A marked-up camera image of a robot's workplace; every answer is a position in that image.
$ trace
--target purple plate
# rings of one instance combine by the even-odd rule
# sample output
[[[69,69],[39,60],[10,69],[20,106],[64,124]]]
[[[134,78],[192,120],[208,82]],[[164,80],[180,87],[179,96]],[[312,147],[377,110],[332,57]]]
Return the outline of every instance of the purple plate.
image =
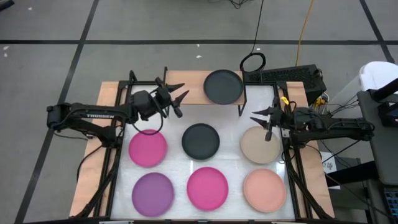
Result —
[[[131,194],[134,208],[143,216],[158,217],[164,214],[174,200],[174,188],[169,178],[153,172],[142,176]]]

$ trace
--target gray floor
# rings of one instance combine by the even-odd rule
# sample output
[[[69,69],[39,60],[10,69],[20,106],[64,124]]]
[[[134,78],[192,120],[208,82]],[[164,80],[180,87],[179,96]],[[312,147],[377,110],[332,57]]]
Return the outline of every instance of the gray floor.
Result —
[[[57,103],[93,0],[15,0],[0,12],[0,220],[13,223],[47,132],[45,107]],[[261,2],[236,10],[228,1],[99,0],[88,40],[252,40]],[[384,40],[398,40],[396,0],[366,0]],[[310,0],[265,0],[259,40],[298,40]],[[359,0],[316,0],[305,40],[377,40]],[[5,40],[76,40],[74,44],[8,44]],[[237,70],[252,45],[84,45],[67,101],[96,103],[101,82],[140,80],[175,70]],[[296,45],[257,45],[267,69],[294,65]],[[388,45],[398,61],[398,45]],[[323,70],[331,97],[364,64],[386,57],[380,45],[303,45],[300,64]],[[258,66],[253,59],[247,70]],[[68,131],[63,134],[74,135]],[[60,139],[50,145],[25,222],[67,218],[76,168],[85,142]],[[349,155],[361,157],[361,154]]]

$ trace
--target yellow cable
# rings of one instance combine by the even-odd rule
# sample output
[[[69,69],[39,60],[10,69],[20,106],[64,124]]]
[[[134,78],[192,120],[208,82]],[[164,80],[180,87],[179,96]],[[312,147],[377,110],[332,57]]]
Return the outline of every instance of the yellow cable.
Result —
[[[300,38],[299,38],[299,40],[298,40],[297,56],[296,56],[296,64],[295,64],[295,66],[297,66],[297,64],[298,64],[298,62],[299,62],[299,53],[300,53],[301,39],[303,38],[303,34],[304,34],[304,31],[305,31],[305,27],[307,26],[307,21],[308,21],[308,18],[310,17],[310,13],[311,13],[311,9],[312,9],[313,2],[314,2],[314,1],[315,1],[315,0],[311,0],[311,5],[310,5],[310,8],[308,9],[307,16],[305,16],[303,29],[301,30]]]

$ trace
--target black plate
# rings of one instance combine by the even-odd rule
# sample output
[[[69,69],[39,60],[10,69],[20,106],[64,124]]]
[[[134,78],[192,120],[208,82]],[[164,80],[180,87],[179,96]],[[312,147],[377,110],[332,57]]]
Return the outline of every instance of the black plate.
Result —
[[[208,124],[194,124],[182,136],[182,147],[193,159],[208,159],[220,146],[217,131]]]
[[[243,82],[238,74],[229,70],[211,72],[203,84],[209,100],[220,105],[228,105],[241,97]]]

